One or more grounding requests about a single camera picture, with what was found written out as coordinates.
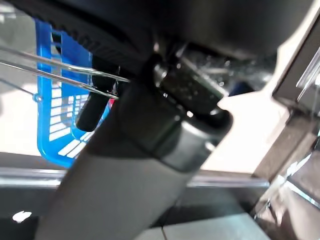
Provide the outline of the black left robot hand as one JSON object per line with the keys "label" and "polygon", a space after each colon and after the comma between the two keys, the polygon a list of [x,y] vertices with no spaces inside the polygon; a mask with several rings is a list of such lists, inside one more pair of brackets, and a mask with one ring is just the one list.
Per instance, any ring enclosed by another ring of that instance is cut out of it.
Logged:
{"label": "black left robot hand", "polygon": [[58,187],[38,240],[132,240],[232,127],[218,102],[271,77],[311,0],[14,0],[129,78]]}

